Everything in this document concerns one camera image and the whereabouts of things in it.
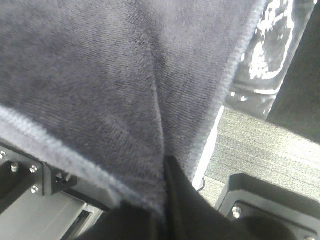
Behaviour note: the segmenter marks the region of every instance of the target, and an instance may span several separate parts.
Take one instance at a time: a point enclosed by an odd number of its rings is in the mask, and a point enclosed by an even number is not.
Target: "hex bolt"
[[[19,164],[16,162],[11,163],[11,172],[16,173],[19,171]]]
[[[30,173],[34,174],[34,173],[36,173],[36,172],[38,171],[38,168],[37,168],[35,165],[32,165],[32,166],[29,168],[29,170],[30,170]]]
[[[233,216],[235,219],[240,218],[241,212],[242,212],[242,210],[241,210],[241,208],[238,207],[238,206],[234,206],[234,207],[232,208],[232,216]]]
[[[31,188],[31,192],[32,192],[33,194],[36,194],[38,191],[39,191],[39,188],[38,188],[36,185],[34,185],[34,186]]]
[[[0,151],[0,159],[4,159],[7,154],[4,151]]]

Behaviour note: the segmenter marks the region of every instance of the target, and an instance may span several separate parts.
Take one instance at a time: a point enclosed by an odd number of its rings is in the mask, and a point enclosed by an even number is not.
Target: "metal screw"
[[[16,173],[19,171],[19,164],[16,162],[11,163],[11,172]]]
[[[37,168],[36,166],[32,165],[32,166],[29,168],[29,170],[30,170],[30,173],[34,174],[34,173],[36,173],[36,172],[38,171],[38,168]]]
[[[232,208],[232,215],[233,215],[233,217],[235,218],[235,219],[238,219],[238,218],[240,218],[240,216],[241,216],[241,208],[240,207],[238,207],[238,206],[234,206],[233,208]]]
[[[0,152],[0,159],[3,159],[7,156],[7,154],[4,151]]]
[[[39,191],[39,188],[38,188],[36,185],[34,185],[34,186],[31,188],[31,192],[32,192],[33,194],[36,194],[38,191]]]

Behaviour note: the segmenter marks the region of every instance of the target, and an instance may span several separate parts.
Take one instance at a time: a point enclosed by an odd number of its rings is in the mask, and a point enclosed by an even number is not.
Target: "striped gray surface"
[[[320,201],[320,145],[226,108],[201,194],[214,205],[228,177],[236,173]]]

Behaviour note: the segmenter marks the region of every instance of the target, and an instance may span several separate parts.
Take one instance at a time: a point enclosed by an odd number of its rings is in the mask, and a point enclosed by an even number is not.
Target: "black metal bracket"
[[[11,172],[11,163],[18,164],[20,171]],[[33,193],[40,196],[53,195],[77,184],[76,176],[55,168],[47,163],[40,162],[28,154],[4,144],[0,145],[0,166],[6,174],[23,176],[22,178],[32,176],[33,185],[28,187]],[[2,181],[2,183],[7,184],[8,181],[9,180]]]
[[[35,184],[35,176],[23,164],[6,161],[0,166],[0,214]]]

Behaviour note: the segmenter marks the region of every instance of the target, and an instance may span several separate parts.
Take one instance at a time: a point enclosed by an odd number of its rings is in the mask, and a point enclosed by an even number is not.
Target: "gray towel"
[[[161,214],[190,180],[264,0],[2,0],[0,137]]]

